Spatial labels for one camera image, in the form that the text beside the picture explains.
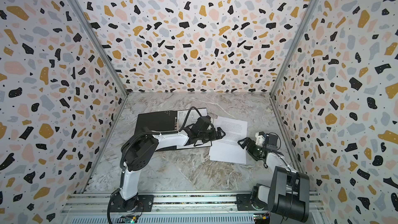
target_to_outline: paper with text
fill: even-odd
[[[210,160],[246,164],[246,150],[238,141],[247,137],[247,121],[218,117],[214,120],[215,127],[221,127],[225,137],[212,142]]]

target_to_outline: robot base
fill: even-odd
[[[110,212],[151,212],[153,205],[153,195],[135,195],[125,201],[122,196],[117,193],[111,204]]]
[[[269,190],[261,184],[256,184],[251,194],[236,194],[238,211],[266,211],[268,210],[267,198]]]

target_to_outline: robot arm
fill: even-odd
[[[256,209],[266,207],[272,213],[306,222],[309,215],[309,177],[286,162],[272,136],[258,132],[256,142],[250,138],[238,141],[254,160],[263,160],[264,167],[273,171],[270,188],[260,184],[253,187],[251,205]]]
[[[185,123],[186,120],[179,130],[168,132],[156,132],[143,128],[141,133],[135,134],[122,146],[120,167],[123,171],[119,193],[123,199],[124,209],[131,210],[137,206],[139,176],[142,168],[148,164],[155,151],[170,146],[191,144],[196,146],[198,140],[206,143],[225,136],[225,132],[220,127],[213,126],[210,116],[200,116],[195,124],[187,127],[184,127]]]

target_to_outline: terrazzo wallpaper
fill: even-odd
[[[398,223],[397,0],[320,0],[275,100],[331,223]]]
[[[266,92],[310,0],[78,0],[129,92]]]
[[[58,223],[123,99],[66,0],[2,0],[0,17],[0,223]]]

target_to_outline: black clipboard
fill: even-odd
[[[158,131],[158,132],[176,130],[177,116],[178,116],[178,111],[161,111],[161,112],[148,112],[148,113],[138,114],[137,124],[135,126],[135,133],[140,132],[140,129],[143,127],[148,127],[149,130]],[[187,147],[185,149],[200,148],[200,147],[201,146]],[[162,148],[157,150],[157,152],[171,151],[171,150],[177,150],[177,146]]]

